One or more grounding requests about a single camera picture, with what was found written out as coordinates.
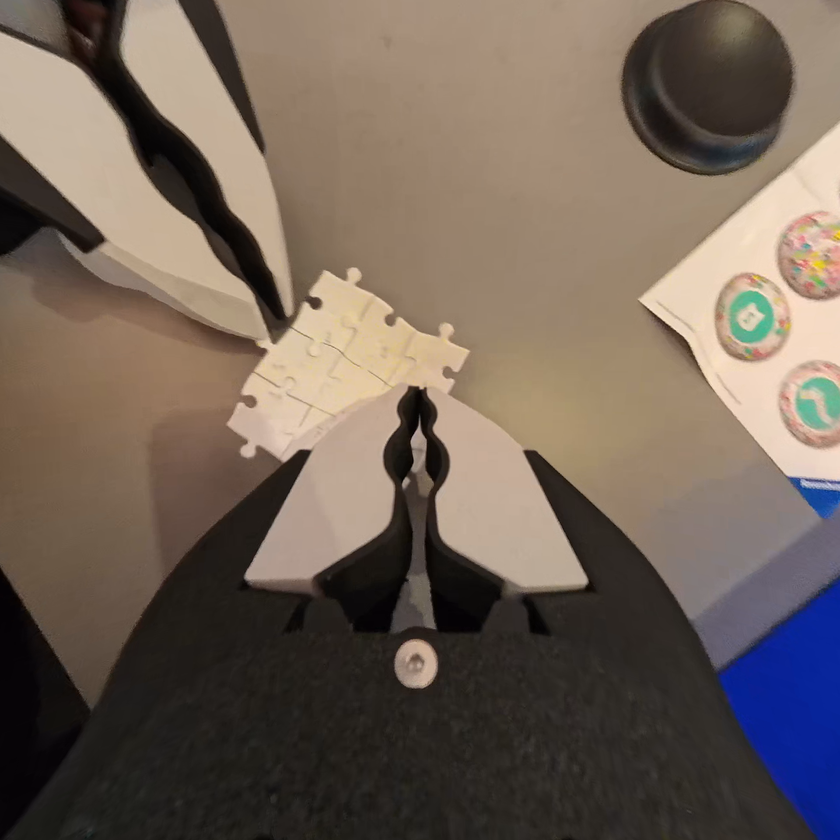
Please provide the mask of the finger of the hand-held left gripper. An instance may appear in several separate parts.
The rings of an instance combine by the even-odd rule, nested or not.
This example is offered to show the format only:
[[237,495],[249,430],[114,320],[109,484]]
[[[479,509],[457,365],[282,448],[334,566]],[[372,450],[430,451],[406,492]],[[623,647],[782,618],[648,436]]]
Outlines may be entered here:
[[129,126],[91,74],[7,29],[1,59],[3,199],[54,228],[100,279],[206,326],[266,340],[256,294],[153,184]]
[[115,2],[110,82],[144,153],[170,163],[198,219],[151,186],[113,253],[201,322],[284,322],[293,288],[265,144],[215,2]]

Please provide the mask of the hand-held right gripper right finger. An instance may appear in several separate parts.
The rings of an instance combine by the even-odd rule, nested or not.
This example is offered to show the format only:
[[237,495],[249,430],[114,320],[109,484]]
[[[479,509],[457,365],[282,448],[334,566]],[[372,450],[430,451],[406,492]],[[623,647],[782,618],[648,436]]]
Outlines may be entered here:
[[453,396],[419,398],[426,439],[425,560],[439,632],[480,631],[495,604],[582,592],[589,578],[525,449]]

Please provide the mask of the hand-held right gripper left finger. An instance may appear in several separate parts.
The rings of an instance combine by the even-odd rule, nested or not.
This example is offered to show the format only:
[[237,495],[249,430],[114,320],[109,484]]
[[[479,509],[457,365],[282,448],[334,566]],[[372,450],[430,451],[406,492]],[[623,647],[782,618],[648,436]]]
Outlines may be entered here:
[[245,573],[250,588],[338,603],[378,629],[410,569],[403,489],[421,391],[399,385],[348,415],[309,451]]

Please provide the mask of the joined white puzzle section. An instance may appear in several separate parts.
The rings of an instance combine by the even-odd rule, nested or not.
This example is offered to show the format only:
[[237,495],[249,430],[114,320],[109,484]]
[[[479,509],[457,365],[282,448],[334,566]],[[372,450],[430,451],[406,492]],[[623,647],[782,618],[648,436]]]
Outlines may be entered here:
[[357,268],[343,277],[323,271],[291,326],[258,343],[262,356],[227,421],[242,458],[264,452],[282,461],[307,436],[397,385],[452,391],[469,357],[454,327],[416,329],[361,279]]

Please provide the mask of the white printed instruction sheet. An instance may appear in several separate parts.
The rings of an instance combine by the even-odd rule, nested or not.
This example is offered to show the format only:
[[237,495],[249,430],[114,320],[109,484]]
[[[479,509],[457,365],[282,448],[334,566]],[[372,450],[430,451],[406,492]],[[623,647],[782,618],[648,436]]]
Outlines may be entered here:
[[821,518],[839,503],[839,127],[640,302]]

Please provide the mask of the blue box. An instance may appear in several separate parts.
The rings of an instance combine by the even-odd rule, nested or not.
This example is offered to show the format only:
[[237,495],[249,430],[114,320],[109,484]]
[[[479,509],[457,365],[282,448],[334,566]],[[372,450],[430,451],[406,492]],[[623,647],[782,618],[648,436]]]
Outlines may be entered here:
[[822,839],[839,838],[839,582],[722,670],[742,729]]

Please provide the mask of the black round desk grommet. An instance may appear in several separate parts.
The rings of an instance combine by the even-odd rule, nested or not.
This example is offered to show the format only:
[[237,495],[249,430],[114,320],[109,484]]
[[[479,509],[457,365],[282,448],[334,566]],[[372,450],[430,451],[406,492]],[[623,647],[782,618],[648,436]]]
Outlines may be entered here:
[[642,144],[695,175],[727,175],[776,141],[794,89],[781,33],[742,2],[690,3],[653,20],[630,46],[624,111]]

